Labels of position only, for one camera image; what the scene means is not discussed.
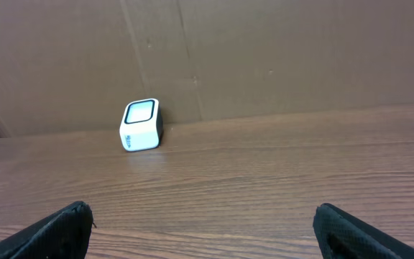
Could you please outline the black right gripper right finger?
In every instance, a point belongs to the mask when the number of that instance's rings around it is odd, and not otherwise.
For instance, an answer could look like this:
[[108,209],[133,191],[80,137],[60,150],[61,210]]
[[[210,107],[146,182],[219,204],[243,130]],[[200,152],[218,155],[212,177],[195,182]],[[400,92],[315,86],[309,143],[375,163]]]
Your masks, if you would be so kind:
[[414,259],[414,248],[332,204],[317,207],[313,229],[325,259]]

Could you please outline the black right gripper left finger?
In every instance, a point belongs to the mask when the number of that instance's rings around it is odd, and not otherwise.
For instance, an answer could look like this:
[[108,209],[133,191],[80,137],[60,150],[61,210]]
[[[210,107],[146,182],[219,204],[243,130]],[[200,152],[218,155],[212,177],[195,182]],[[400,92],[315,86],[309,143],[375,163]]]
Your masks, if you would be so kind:
[[75,201],[0,241],[0,259],[82,259],[92,226],[89,205]]

